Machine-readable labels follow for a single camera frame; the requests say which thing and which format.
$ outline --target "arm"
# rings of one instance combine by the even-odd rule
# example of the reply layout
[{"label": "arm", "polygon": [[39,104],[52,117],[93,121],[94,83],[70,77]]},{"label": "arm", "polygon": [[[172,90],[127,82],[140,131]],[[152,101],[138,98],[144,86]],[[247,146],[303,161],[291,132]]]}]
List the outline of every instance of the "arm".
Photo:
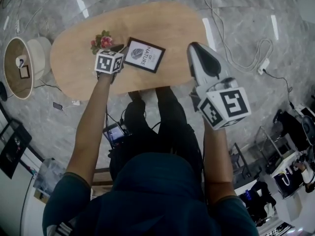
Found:
[{"label": "arm", "polygon": [[101,74],[79,122],[74,151],[66,170],[79,175],[90,186],[104,128],[110,81],[110,75]]},{"label": "arm", "polygon": [[213,130],[206,120],[204,125],[205,186],[208,201],[213,205],[221,198],[236,194],[225,129]]},{"label": "arm", "polygon": [[301,170],[304,183],[308,184],[312,181],[314,172],[309,165],[306,166],[304,163],[295,163],[294,166]]},{"label": "arm", "polygon": [[255,223],[233,188],[233,167],[225,130],[213,130],[206,120],[204,124],[205,187],[213,217],[221,225],[222,235],[258,236]]}]

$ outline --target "round side table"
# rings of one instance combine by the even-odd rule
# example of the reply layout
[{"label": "round side table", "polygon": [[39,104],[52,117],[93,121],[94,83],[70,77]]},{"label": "round side table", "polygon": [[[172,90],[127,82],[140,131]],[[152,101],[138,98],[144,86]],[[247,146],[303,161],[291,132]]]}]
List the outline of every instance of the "round side table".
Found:
[{"label": "round side table", "polygon": [[[51,43],[45,37],[31,39],[27,43],[13,38],[6,47],[4,54],[4,75],[12,93],[19,99],[27,99],[34,85],[50,70]],[[25,55],[26,61],[19,69],[16,58]]]}]

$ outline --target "dark teal shirt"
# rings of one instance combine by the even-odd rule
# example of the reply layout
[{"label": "dark teal shirt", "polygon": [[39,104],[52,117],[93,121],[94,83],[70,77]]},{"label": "dark teal shirt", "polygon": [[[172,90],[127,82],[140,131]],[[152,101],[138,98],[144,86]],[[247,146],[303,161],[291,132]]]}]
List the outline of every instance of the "dark teal shirt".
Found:
[{"label": "dark teal shirt", "polygon": [[92,201],[87,183],[66,174],[46,205],[44,234],[73,218],[74,235],[258,235],[239,198],[224,198],[208,211],[190,164],[163,153],[131,159],[112,191]]}]

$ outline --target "white cable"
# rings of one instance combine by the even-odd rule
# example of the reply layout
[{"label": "white cable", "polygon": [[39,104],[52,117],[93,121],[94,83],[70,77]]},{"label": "white cable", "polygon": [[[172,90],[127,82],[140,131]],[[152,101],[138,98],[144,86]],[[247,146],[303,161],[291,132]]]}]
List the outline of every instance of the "white cable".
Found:
[{"label": "white cable", "polygon": [[[226,60],[227,62],[232,66],[234,67],[236,70],[242,72],[242,73],[250,73],[252,72],[253,70],[255,69],[258,69],[261,64],[266,60],[268,59],[273,50],[274,50],[274,44],[272,42],[271,39],[269,38],[264,38],[264,39],[261,39],[258,43],[258,47],[257,47],[257,52],[253,58],[253,61],[250,63],[250,65],[248,66],[242,66],[241,64],[238,64],[236,61],[234,61],[234,57],[233,57],[233,54],[231,52],[231,49],[229,48],[229,46],[227,45],[227,43],[225,42],[225,32],[224,32],[224,23],[223,23],[223,20],[222,18],[213,10],[213,0],[210,0],[210,4],[208,3],[207,0],[205,0],[205,3],[207,4],[207,6],[210,8],[211,10],[211,15],[212,15],[212,18],[213,18],[213,21],[215,22],[215,25],[218,29],[218,32],[219,32],[219,35],[220,35],[220,38],[222,40],[222,43],[223,43],[223,47],[224,47],[224,50],[225,50],[225,56],[226,56]],[[222,33],[220,32],[220,29],[219,29],[219,26],[216,22],[216,19],[214,17],[214,15],[216,15],[217,18],[219,18],[219,20],[221,21],[221,24],[222,24]],[[261,57],[261,46],[264,42],[267,42],[269,44],[269,49],[266,53],[266,55],[264,57]]]},{"label": "white cable", "polygon": [[35,17],[35,15],[49,2],[50,0],[47,0],[31,17],[31,19],[29,20],[29,22],[26,24],[25,29],[22,33],[16,34],[17,36],[25,33],[26,29],[28,28],[30,22],[33,20],[33,18]]}]

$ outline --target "oval wooden tabletop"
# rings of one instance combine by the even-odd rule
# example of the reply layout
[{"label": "oval wooden tabletop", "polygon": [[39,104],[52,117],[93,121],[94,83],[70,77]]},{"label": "oval wooden tabletop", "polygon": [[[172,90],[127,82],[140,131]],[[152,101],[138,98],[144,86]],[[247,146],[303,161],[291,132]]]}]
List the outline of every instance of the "oval wooden tabletop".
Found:
[{"label": "oval wooden tabletop", "polygon": [[207,43],[199,14],[178,2],[153,2],[117,9],[85,20],[62,32],[51,49],[51,68],[60,89],[69,97],[89,100],[97,82],[91,40],[109,30],[115,44],[134,37],[166,49],[157,73],[124,65],[111,93],[174,86],[191,79],[187,47]]}]

